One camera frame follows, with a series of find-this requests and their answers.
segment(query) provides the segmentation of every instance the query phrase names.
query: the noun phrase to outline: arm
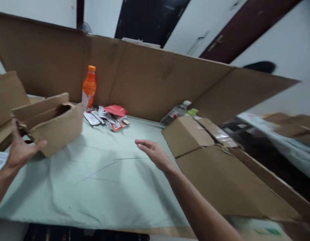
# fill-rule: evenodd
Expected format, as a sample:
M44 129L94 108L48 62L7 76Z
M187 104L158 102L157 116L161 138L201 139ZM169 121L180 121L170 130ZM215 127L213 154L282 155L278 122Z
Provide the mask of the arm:
M198 240L242 240L236 230L169 160L157 143L148 140L136 140L135 143L166 176Z
M18 132L16 121L13 120L11 150L0 171L0 202L19 170L46 144L47 141L41 141L37 145L27 145Z

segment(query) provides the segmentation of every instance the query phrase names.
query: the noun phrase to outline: white wall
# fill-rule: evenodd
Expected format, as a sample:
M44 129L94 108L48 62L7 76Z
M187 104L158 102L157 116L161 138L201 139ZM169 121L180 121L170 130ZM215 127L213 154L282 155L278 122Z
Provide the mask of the white wall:
M93 34L115 37L123 0L86 0L84 21Z
M242 67L264 60L277 65L273 74L301 80L302 83L256 105L248 112L310 114L310 0L299 3L231 65Z
M0 12L76 28L76 0L0 0ZM5 73L0 62L0 73Z
M198 37L208 31L192 54L198 57L213 41L246 0L191 0L164 46L165 50L187 54Z

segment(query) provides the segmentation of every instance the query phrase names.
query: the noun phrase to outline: green bottle cap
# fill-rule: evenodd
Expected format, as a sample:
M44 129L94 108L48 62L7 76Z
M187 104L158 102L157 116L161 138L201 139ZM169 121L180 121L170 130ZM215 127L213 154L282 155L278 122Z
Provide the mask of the green bottle cap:
M189 116L194 116L194 115L196 115L198 113L198 110L197 109L194 109L194 108L192 108L192 109L190 109L190 110L188 110L187 112L186 112L186 114L188 114Z

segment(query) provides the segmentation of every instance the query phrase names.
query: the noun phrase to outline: person's left hand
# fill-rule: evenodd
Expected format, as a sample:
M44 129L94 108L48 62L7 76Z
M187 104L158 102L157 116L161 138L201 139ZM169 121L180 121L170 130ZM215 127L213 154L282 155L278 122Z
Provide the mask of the person's left hand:
M22 168L38 151L47 145L47 141L41 141L37 145L28 145L19 134L17 122L12 120L12 143L11 150L6 162L7 168L19 170Z

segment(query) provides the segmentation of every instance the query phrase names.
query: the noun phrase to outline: pile of wrappers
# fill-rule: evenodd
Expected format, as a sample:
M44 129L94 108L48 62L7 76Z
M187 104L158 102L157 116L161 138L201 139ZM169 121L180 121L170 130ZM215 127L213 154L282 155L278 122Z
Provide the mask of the pile of wrappers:
M128 111L120 105L99 106L98 109L84 111L84 116L91 125L105 124L112 131L118 131L130 124L127 114Z

